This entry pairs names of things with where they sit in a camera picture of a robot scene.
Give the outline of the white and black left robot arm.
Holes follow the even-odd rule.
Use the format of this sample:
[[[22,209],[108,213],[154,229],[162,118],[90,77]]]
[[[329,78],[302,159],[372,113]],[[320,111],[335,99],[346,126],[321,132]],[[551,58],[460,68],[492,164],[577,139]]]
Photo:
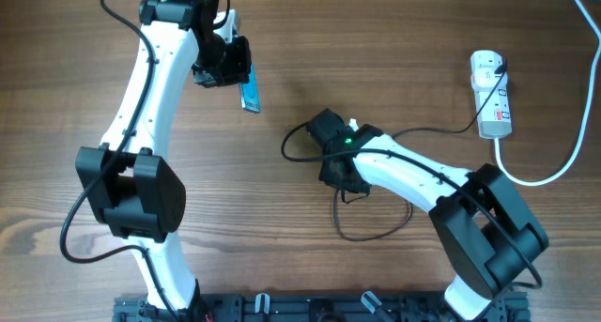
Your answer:
[[[143,0],[133,27],[140,45],[124,98],[98,147],[83,147],[80,201],[132,251],[161,318],[199,314],[196,279],[180,245],[183,183],[168,165],[171,128],[187,78],[205,88],[235,85],[243,110],[260,112],[250,44],[224,0]]]

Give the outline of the blue smartphone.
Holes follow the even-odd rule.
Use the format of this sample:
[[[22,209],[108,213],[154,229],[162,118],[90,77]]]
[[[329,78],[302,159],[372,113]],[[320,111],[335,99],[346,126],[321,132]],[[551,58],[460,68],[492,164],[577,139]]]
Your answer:
[[[239,84],[241,108],[250,113],[259,114],[261,112],[258,88],[254,73],[254,66],[251,66],[249,81]]]

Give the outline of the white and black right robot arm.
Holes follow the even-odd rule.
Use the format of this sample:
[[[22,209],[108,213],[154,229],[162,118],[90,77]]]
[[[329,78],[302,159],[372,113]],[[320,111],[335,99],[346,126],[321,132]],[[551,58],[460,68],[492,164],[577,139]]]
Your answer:
[[[319,178],[339,193],[369,194],[378,186],[430,218],[455,279],[444,292],[464,320],[481,316],[549,246],[547,233],[512,181],[496,166],[471,171],[412,152],[368,124],[346,123],[325,109],[306,129],[321,150]]]

